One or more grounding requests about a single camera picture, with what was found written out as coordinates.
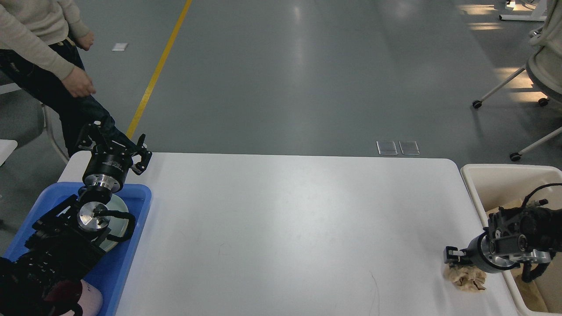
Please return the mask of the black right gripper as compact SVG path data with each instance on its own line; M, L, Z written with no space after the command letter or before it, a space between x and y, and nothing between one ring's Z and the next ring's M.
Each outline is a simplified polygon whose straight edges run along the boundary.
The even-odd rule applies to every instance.
M486 233L474 238L467 248L446 246L444 264L454 266L476 266L486 273L501 273L516 268L516 262L496 256L490 252Z

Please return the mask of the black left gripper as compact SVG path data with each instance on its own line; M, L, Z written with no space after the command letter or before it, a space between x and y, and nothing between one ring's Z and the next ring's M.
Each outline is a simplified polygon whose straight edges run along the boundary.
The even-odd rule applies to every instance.
M141 134L136 145L127 148L126 154L115 153L115 145L104 132L109 122L110 117L105 116L100 121L85 124L77 138L75 152L92 153L83 175L83 184L86 187L106 188L111 193L116 193L123 189L129 168L136 175L146 171L152 152L145 145L146 134ZM140 160L133 163L132 158L135 156L139 156Z

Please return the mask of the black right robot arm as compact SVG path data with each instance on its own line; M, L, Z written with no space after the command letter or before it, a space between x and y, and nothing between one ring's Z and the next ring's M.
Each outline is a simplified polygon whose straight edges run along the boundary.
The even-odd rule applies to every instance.
M499 207L488 217L483 232L464 249L444 248L444 264L451 268L475 266L487 273L522 267L522 281L530 283L546 272L561 251L562 214L546 208L547 199L532 201L544 184L525 196L521 206Z

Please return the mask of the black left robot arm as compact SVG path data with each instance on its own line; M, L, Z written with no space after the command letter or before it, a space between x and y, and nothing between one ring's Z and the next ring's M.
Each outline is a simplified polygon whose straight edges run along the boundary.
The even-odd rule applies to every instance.
M77 148L91 152L77 194L42 214L16 260L1 259L3 316L75 316L96 314L86 307L86 275L117 244L134 236L135 215L110 208L124 188L128 171L141 175L152 152L141 134L126 147L103 132L106 120L83 126Z

